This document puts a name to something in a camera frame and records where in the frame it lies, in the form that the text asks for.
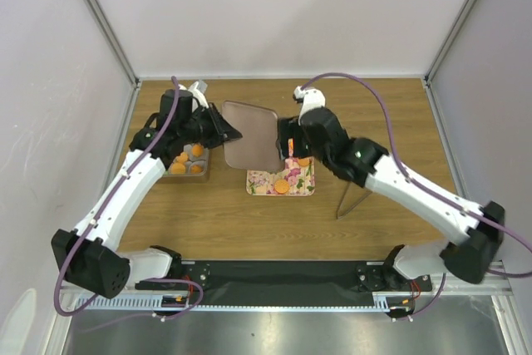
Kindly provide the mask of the orange round cookie top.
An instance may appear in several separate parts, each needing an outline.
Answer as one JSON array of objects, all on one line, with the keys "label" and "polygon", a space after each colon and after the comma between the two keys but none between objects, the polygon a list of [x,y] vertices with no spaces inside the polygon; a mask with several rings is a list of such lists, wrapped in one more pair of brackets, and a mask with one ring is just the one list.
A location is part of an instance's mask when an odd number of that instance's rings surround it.
[{"label": "orange round cookie top", "polygon": [[204,147],[200,144],[195,144],[191,147],[191,154],[194,157],[201,157],[204,154]]}]

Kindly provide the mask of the brown tin lid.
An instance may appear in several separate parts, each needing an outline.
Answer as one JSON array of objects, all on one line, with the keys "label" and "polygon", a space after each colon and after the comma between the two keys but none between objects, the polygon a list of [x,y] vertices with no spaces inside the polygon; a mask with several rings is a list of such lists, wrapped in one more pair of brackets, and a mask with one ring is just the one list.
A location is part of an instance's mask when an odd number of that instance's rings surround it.
[{"label": "brown tin lid", "polygon": [[278,114],[271,109],[238,101],[222,104],[222,117],[242,137],[224,144],[228,166],[269,173],[283,169],[278,150]]}]

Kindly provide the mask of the orange swirl cookie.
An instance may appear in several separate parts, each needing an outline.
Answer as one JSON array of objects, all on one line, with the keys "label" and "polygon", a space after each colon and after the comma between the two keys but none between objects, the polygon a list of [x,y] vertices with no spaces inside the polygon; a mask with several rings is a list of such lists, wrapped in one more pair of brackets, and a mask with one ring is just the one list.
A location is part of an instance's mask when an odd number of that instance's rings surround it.
[{"label": "orange swirl cookie", "polygon": [[187,168],[184,164],[181,164],[180,162],[175,162],[171,167],[170,167],[170,173],[172,175],[183,175],[185,174],[187,171]]},{"label": "orange swirl cookie", "polygon": [[183,151],[175,158],[175,161],[184,164],[185,162],[189,161],[189,155]]}]

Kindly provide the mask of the orange flower cookie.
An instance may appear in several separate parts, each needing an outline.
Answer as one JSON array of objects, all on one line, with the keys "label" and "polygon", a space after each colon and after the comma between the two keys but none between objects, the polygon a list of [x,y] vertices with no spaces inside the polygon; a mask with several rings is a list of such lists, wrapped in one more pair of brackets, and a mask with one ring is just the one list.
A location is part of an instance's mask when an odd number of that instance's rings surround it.
[{"label": "orange flower cookie", "polygon": [[204,167],[199,164],[193,164],[190,166],[190,173],[191,174],[201,174],[204,171]]}]

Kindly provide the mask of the metal serving tongs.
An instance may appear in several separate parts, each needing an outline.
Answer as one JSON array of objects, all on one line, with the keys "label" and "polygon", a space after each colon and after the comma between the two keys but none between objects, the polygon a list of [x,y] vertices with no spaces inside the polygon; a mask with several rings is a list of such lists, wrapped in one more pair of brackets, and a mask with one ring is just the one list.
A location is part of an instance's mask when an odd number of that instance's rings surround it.
[{"label": "metal serving tongs", "polygon": [[347,183],[344,187],[335,211],[336,220],[340,220],[351,214],[370,195],[371,191],[362,189],[353,183]]}]

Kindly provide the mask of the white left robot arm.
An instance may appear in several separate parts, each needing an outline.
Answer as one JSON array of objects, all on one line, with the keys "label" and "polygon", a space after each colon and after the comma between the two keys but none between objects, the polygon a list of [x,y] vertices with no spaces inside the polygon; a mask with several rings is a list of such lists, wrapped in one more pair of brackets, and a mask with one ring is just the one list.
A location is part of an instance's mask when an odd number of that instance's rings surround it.
[{"label": "white left robot arm", "polygon": [[152,246],[119,255],[122,235],[152,186],[187,145],[213,149],[241,138],[216,106],[194,89],[169,89],[134,135],[122,167],[102,197],[70,231],[59,229],[52,251],[59,268],[57,287],[68,282],[104,298],[126,286],[155,279],[163,288],[181,283],[179,254]]}]

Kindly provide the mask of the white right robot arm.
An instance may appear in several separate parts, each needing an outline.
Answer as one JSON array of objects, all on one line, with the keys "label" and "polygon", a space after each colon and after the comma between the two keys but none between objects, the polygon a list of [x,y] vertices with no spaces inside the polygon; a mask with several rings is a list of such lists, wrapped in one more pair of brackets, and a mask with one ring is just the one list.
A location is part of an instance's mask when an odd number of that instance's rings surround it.
[{"label": "white right robot arm", "polygon": [[479,205],[452,194],[404,165],[387,148],[365,137],[351,137],[326,107],[278,122],[281,155],[312,156],[338,179],[387,197],[424,219],[445,243],[399,245],[382,270],[384,284],[401,290],[423,274],[449,272],[480,284],[503,242],[505,209]]}]

